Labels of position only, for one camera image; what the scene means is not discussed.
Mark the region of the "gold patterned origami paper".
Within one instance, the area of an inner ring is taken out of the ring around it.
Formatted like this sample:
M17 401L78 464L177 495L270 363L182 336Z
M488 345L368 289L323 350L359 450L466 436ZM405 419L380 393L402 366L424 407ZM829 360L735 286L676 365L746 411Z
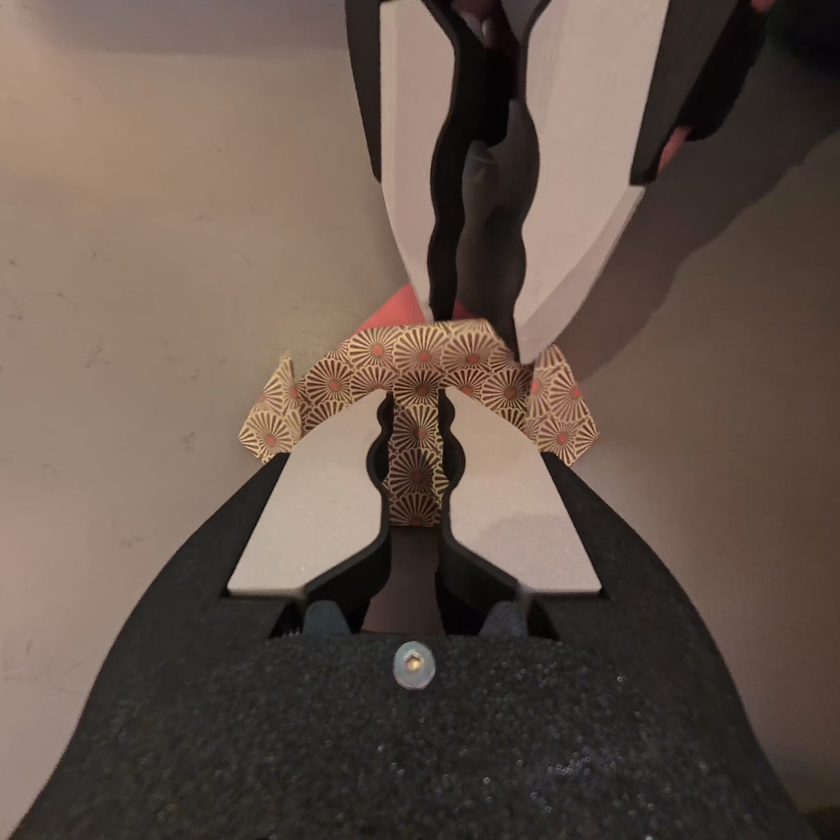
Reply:
M439 523L447 487L438 392L454 387L572 466L599 438L581 387L554 345L523 364L483 318L425 323L407 312L405 287L348 339L297 376L284 353L238 435L263 464L316 426L377 391L394 401L385 487L397 526Z

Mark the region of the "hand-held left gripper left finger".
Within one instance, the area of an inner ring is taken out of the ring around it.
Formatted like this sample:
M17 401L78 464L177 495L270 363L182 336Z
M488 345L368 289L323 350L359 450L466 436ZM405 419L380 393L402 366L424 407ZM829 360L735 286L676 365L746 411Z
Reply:
M330 602L359 632L392 570L385 488L394 401L372 391L313 428L287 457L227 583L236 598Z

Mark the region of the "person's right hand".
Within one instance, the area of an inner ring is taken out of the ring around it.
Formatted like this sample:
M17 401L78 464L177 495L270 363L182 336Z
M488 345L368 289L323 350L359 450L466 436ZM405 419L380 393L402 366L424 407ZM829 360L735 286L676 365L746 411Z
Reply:
M672 162L675 155L686 142L691 134L691 128L687 126L678 126L669 135L663 150L659 156L657 173L660 174L666 166Z

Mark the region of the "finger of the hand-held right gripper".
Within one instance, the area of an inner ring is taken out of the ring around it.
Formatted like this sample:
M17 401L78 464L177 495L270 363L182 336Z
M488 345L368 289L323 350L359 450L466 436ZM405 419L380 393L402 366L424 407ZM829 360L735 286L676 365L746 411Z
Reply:
M381 189L427 322L453 319L470 146L501 133L510 92L500 2L380 5Z
M644 195L631 170L668 5L550 1L517 12L539 159L513 309L525 364L580 310Z

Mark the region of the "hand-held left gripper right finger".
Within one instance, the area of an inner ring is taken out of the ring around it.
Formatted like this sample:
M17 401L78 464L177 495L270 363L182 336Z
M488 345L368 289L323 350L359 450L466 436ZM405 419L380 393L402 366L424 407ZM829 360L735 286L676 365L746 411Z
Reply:
M498 606L527 632L537 601L592 599L603 585L536 445L462 392L439 392L448 485L440 512L438 607L447 632L480 632Z

